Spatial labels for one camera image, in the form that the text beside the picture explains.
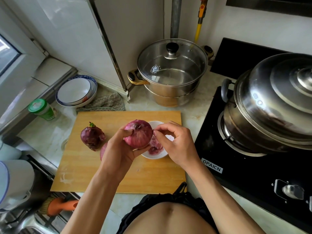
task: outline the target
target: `black glass stovetop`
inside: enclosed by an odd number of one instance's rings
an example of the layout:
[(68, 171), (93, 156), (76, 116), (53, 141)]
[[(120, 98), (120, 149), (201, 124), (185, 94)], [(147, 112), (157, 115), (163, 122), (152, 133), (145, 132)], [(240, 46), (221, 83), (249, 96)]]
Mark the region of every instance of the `black glass stovetop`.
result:
[[(203, 163), (224, 187), (312, 233), (312, 152), (298, 150), (251, 157), (235, 151), (222, 139), (217, 126), (224, 106), (218, 87), (195, 141)], [(301, 186), (305, 190), (304, 200), (284, 195), (281, 189), (285, 184)]]

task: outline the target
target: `gray cloth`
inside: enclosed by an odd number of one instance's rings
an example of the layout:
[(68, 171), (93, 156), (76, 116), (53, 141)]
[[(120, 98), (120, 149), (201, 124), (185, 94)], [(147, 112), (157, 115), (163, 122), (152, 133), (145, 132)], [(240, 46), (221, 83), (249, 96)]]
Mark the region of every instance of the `gray cloth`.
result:
[(90, 104), (76, 108), (77, 112), (85, 111), (124, 111), (124, 104), (118, 93), (106, 95), (93, 100)]

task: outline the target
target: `kitchen counter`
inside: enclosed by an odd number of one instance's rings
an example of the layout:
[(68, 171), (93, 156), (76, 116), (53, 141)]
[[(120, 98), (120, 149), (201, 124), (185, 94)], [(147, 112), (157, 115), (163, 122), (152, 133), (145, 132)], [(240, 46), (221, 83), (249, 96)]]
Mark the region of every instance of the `kitchen counter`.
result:
[[(202, 77), (198, 86), (194, 99), (181, 107), (166, 108), (159, 106), (155, 102), (147, 99), (143, 86), (136, 86), (131, 92), (131, 100), (124, 100), (127, 111), (165, 111), (179, 110), (181, 111), (182, 125), (191, 130), (193, 140), (199, 133), (201, 125), (205, 119), (210, 103), (215, 94), (216, 88), (221, 85), (225, 77), (210, 72), (210, 67)], [(97, 97), (111, 94), (107, 88), (99, 87)], [(18, 136), (26, 143), (37, 150), (43, 157), (49, 160), (56, 169), (62, 158), (62, 143), (67, 140), (71, 133), (72, 127), (76, 119), (75, 109), (65, 108), (57, 102), (52, 103), (59, 112), (60, 116), (56, 121), (45, 121), (41, 118), (33, 120)], [(200, 197), (194, 183), (187, 177), (188, 191), (194, 197)], [(250, 214), (250, 216), (264, 229), (266, 233), (293, 233), (302, 234), (301, 230), (287, 223), (286, 221), (268, 213), (262, 208), (256, 206), (252, 202), (243, 197), (227, 190), (232, 197)], [(116, 194), (104, 222), (102, 232), (115, 233), (118, 230), (121, 218), (128, 213), (133, 206), (139, 203), (144, 195), (142, 194)]]

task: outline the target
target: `plastic jar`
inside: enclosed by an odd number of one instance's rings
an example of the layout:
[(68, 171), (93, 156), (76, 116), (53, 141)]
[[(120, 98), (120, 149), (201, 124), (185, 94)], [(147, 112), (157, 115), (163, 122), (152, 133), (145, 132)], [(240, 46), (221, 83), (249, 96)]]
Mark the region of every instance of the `plastic jar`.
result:
[(35, 99), (31, 102), (28, 106), (28, 111), (47, 121), (51, 121), (57, 117), (57, 110), (42, 98)]

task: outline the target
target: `burner ring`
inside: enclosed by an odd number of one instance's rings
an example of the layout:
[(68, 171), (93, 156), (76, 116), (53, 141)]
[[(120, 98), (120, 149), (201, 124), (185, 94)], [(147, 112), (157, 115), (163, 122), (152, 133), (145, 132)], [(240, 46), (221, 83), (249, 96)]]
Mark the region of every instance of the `burner ring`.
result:
[(246, 148), (245, 146), (241, 145), (238, 141), (235, 141), (233, 138), (231, 138), (232, 135), (228, 131), (223, 121), (223, 111), (220, 113), (218, 118), (218, 130), (224, 142), (227, 143), (227, 145), (230, 146), (235, 151), (251, 157), (262, 157), (266, 155), (264, 153), (253, 153), (250, 149)]

